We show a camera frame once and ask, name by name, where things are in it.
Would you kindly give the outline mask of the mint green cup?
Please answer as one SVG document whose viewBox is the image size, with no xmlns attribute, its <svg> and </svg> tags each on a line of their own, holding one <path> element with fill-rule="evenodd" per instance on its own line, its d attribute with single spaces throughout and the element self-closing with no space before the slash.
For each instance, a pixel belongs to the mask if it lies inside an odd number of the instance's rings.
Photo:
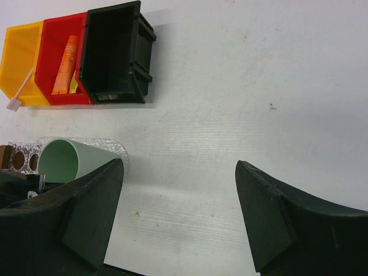
<svg viewBox="0 0 368 276">
<path fill-rule="evenodd" d="M 42 149 L 37 172 L 47 182 L 69 183 L 120 156 L 114 152 L 68 139 L 53 139 Z"/>
</svg>

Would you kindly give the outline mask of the yellow toothpaste tube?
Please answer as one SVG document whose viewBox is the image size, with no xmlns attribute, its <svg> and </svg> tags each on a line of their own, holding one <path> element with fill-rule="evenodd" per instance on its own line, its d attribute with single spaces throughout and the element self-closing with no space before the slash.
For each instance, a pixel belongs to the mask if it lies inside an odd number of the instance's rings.
<svg viewBox="0 0 368 276">
<path fill-rule="evenodd" d="M 76 81 L 75 75 L 71 78 L 71 82 L 69 85 L 68 93 L 69 94 L 76 94 L 78 88 L 78 83 Z"/>
</svg>

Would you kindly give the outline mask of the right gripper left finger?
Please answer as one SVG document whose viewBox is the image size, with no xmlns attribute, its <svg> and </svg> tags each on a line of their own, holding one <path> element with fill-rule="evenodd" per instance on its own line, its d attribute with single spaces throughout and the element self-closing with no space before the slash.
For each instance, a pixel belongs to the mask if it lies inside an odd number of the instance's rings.
<svg viewBox="0 0 368 276">
<path fill-rule="evenodd" d="M 2 275 L 108 275 L 121 159 L 1 209 Z"/>
</svg>

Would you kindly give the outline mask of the black plastic bin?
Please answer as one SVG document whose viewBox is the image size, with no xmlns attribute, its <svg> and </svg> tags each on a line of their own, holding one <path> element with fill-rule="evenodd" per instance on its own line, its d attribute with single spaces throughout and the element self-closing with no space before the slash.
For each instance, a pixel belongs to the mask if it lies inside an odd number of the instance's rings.
<svg viewBox="0 0 368 276">
<path fill-rule="evenodd" d="M 87 12 L 79 79 L 94 104 L 145 103 L 156 41 L 141 2 Z"/>
</svg>

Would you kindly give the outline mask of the clear toothbrush holder brown ends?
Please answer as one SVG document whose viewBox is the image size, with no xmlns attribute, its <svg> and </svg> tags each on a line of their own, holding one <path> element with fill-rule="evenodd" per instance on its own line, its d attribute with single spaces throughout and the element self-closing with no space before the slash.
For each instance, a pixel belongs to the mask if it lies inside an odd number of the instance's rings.
<svg viewBox="0 0 368 276">
<path fill-rule="evenodd" d="M 37 173 L 42 144 L 9 142 L 1 145 L 1 169 L 24 174 Z"/>
</svg>

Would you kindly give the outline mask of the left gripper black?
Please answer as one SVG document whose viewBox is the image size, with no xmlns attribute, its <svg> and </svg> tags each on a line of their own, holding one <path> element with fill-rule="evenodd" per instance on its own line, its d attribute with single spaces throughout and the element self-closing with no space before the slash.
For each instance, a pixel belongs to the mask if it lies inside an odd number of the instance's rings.
<svg viewBox="0 0 368 276">
<path fill-rule="evenodd" d="M 66 182 L 52 177 L 50 173 L 24 174 L 17 171 L 1 170 L 1 208 L 15 209 L 49 208 L 68 205 L 69 199 L 54 195 L 53 190 Z"/>
</svg>

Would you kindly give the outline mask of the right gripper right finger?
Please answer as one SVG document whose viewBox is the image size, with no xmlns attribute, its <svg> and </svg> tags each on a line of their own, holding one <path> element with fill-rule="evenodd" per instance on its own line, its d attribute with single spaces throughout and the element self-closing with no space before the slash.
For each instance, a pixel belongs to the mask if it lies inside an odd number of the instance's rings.
<svg viewBox="0 0 368 276">
<path fill-rule="evenodd" d="M 245 161 L 237 194 L 261 275 L 366 275 L 367 212 L 281 182 Z"/>
</svg>

